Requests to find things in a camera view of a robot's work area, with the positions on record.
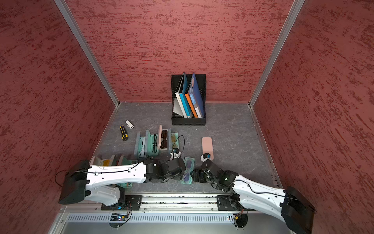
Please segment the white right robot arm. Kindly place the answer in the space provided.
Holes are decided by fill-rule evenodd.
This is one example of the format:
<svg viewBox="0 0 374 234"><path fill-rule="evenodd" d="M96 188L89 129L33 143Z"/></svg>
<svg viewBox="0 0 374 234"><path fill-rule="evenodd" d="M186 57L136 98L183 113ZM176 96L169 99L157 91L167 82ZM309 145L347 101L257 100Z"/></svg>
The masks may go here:
<svg viewBox="0 0 374 234"><path fill-rule="evenodd" d="M194 169L195 182L210 183L222 192L230 193L230 206L238 211L255 210L283 221L296 234L310 234L313 230L312 203L296 188L273 188L249 180L237 172L223 170L207 160Z"/></svg>

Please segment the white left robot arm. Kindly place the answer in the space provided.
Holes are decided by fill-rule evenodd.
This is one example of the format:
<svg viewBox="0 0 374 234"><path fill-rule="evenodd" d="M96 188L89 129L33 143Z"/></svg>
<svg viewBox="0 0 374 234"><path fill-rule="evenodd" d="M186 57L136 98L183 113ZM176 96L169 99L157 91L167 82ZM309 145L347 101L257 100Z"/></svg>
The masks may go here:
<svg viewBox="0 0 374 234"><path fill-rule="evenodd" d="M185 171L181 158L147 159L122 166L90 165L83 160L66 172L58 203L70 205L88 200L108 207L122 205L126 203L124 191L113 185L181 180Z"/></svg>

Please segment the pink case dark sunglasses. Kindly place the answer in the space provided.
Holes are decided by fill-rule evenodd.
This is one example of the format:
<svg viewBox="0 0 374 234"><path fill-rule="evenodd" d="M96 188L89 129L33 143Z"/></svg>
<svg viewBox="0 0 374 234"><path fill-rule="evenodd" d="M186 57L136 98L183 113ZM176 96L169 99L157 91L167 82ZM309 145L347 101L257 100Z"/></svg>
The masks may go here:
<svg viewBox="0 0 374 234"><path fill-rule="evenodd" d="M160 125L158 129L158 140L157 140L157 149L158 150L167 150L168 149L168 130L163 129L163 126Z"/></svg>

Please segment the pink case yellow glasses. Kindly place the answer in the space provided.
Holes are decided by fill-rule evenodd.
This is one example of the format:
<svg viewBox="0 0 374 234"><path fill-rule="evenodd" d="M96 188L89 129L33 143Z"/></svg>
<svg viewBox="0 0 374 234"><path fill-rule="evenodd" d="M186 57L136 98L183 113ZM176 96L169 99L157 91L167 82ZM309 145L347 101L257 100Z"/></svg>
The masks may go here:
<svg viewBox="0 0 374 234"><path fill-rule="evenodd" d="M89 165L96 165L96 166L112 166L115 159L115 155L112 155L108 159L101 159L97 156L93 156L89 162Z"/></svg>

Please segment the black mesh file holder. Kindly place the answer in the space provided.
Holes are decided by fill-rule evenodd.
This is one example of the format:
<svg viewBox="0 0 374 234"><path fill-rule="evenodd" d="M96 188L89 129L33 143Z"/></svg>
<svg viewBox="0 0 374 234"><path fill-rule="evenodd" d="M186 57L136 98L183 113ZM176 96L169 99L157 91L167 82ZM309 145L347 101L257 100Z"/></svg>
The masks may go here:
<svg viewBox="0 0 374 234"><path fill-rule="evenodd" d="M172 103L174 107L174 89L177 86L178 83L178 77L181 75L173 75L171 76L171 96L172 96ZM192 75L187 75L187 80L188 80L188 87L190 86ZM196 75L197 78L197 83L200 89L200 93L203 99L203 107L204 107L204 117L203 118L183 118L178 115L176 115L173 112L173 107L172 107L172 114L171 114L171 121L173 125L205 125L206 124L206 75Z"/></svg>

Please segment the white grey book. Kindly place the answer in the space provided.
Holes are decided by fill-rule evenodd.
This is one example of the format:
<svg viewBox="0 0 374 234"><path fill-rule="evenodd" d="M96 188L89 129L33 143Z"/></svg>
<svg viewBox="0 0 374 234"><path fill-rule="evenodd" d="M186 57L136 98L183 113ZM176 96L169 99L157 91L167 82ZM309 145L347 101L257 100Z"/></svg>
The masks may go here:
<svg viewBox="0 0 374 234"><path fill-rule="evenodd" d="M187 118L188 116L187 116L187 113L185 111L185 108L184 108L184 105L183 105L183 102L182 102L182 98L180 96L182 84L184 82L184 74L179 76L178 78L179 79L178 79L177 86L174 89L175 98L174 98L173 112L180 117Z"/></svg>

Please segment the small white cylinder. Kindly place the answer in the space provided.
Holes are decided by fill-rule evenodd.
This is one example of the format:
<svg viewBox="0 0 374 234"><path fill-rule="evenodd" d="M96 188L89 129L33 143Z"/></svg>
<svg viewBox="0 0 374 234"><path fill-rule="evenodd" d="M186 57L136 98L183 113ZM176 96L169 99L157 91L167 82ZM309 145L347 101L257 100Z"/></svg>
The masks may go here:
<svg viewBox="0 0 374 234"><path fill-rule="evenodd" d="M130 129L134 128L134 125L129 120L126 120L125 123Z"/></svg>

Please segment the teal book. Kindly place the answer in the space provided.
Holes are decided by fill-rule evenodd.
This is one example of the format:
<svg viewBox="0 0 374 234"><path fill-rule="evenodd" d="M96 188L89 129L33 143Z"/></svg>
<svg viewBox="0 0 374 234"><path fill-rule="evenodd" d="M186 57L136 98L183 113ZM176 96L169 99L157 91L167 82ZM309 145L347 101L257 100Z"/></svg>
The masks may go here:
<svg viewBox="0 0 374 234"><path fill-rule="evenodd" d="M188 87L187 75L186 75L186 73L183 73L183 75L181 77L181 85L180 85L178 94L179 94L179 97L182 101L182 105L183 105L183 108L184 108L184 111L185 111L185 114L186 114L186 118L192 118L192 117L194 117L194 115L192 113L192 110L191 110L190 105L189 105L189 103L187 101L187 98L186 98L187 87Z"/></svg>

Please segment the orange book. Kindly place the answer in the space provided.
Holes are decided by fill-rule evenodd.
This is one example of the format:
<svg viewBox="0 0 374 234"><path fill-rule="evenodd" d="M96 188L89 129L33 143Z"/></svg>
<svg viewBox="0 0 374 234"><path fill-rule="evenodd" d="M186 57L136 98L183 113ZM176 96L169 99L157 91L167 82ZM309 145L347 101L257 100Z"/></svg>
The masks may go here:
<svg viewBox="0 0 374 234"><path fill-rule="evenodd" d="M190 109L193 113L193 116L195 118L198 118L199 116L198 116L197 111L196 111L197 104L196 104L196 100L195 100L195 97L194 97L194 94L193 94L192 84L190 84L189 88L186 90L185 96L186 96L186 99L187 99L188 104L190 106Z"/></svg>

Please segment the blue folder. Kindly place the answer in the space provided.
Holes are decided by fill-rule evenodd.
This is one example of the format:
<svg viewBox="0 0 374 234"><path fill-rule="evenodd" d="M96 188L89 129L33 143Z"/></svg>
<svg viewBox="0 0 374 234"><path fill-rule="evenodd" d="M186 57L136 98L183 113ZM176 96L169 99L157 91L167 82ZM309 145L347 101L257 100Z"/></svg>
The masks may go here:
<svg viewBox="0 0 374 234"><path fill-rule="evenodd" d="M203 107L203 99L200 93L200 89L197 83L197 78L195 73L193 73L191 82L190 82L190 88L189 88L189 97L193 105L193 109L196 112L196 115L198 118L204 117L204 107Z"/></svg>

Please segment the perforated vent strip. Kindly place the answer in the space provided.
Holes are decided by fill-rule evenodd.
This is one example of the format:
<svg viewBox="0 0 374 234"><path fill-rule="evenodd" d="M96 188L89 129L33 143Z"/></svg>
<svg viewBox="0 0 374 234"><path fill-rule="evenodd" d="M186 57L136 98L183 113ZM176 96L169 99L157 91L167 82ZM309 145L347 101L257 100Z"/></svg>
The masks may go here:
<svg viewBox="0 0 374 234"><path fill-rule="evenodd" d="M216 214L182 214L182 213L135 213L130 217L129 223L218 223L233 224L234 215ZM111 214L71 214L68 223L125 223L125 219L118 219Z"/></svg>

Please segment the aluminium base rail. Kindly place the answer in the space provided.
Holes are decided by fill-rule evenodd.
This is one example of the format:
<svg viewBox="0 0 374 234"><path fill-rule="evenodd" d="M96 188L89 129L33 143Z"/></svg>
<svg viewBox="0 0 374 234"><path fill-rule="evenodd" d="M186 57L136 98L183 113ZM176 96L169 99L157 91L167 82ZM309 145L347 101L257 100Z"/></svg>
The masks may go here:
<svg viewBox="0 0 374 234"><path fill-rule="evenodd" d="M59 201L62 206L90 204L99 211L114 213L133 212L223 212L223 211L259 211L279 213L290 198L280 194L129 194L123 201L106 206L92 200Z"/></svg>

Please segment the aluminium right corner post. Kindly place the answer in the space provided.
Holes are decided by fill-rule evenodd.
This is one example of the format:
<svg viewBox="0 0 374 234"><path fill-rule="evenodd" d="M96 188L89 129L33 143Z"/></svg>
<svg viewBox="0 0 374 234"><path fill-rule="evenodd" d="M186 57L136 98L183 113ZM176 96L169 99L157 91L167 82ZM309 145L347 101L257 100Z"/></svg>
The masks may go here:
<svg viewBox="0 0 374 234"><path fill-rule="evenodd" d="M260 80L254 90L254 93L250 99L249 107L251 109L254 109L255 103L260 95L261 90L263 89L268 76L270 75L270 72L283 48L284 43L287 40L287 37L305 3L305 0L294 0L293 4L290 8L290 11L286 17L286 20L282 26L282 29L278 35L278 38L276 40L276 43L272 49L272 52L270 54L269 60L264 68L264 71L260 77Z"/></svg>

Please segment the aluminium corner post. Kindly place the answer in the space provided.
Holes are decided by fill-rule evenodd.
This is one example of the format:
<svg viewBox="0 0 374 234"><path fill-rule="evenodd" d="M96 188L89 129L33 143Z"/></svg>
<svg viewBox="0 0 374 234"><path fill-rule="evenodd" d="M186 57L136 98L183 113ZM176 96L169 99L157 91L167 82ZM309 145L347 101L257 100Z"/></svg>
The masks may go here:
<svg viewBox="0 0 374 234"><path fill-rule="evenodd" d="M287 37L305 3L305 0L294 0L293 4L290 8L290 11L286 17L286 20L282 26L282 29L278 35L278 38L276 40L276 43L272 49L272 52L270 54L269 60L264 68L264 71L260 77L260 80L254 90L254 93L250 99L249 107L251 109L254 109L255 103L260 95L261 90L263 89L268 76L270 75L270 72L283 48L284 43L287 40Z"/></svg>
<svg viewBox="0 0 374 234"><path fill-rule="evenodd" d="M79 45L81 46L86 58L90 62L92 68L94 69L95 73L97 74L98 78L100 79L102 85L104 86L107 94L111 98L112 102L114 103L115 107L120 105L120 101L115 94L112 86L110 85L107 77L104 74L99 62L97 61L93 51L91 50L89 44L87 43L77 21L75 20L72 12L70 11L66 1L63 0L54 0L55 4L57 5L60 13L62 14L63 18L67 22L70 30L74 34L76 40L78 41Z"/></svg>

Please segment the aluminium left corner post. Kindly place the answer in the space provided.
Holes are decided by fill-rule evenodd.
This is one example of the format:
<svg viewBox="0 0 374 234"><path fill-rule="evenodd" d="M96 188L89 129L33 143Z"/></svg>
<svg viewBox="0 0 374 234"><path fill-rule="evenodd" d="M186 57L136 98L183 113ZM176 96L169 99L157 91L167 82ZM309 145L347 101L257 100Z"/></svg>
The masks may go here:
<svg viewBox="0 0 374 234"><path fill-rule="evenodd" d="M112 86L110 85L107 77L104 74L99 62L97 61L93 51L91 50L89 44L87 43L77 21L75 20L72 12L70 11L66 1L63 0L54 0L55 4L57 5L60 13L62 14L63 18L67 22L70 30L74 34L76 40L78 41L79 45L81 46L86 58L90 62L92 68L94 69L95 73L97 74L98 78L100 79L102 85L104 86L107 94L111 98L112 102L114 103L115 107L120 105L120 101L115 94Z"/></svg>

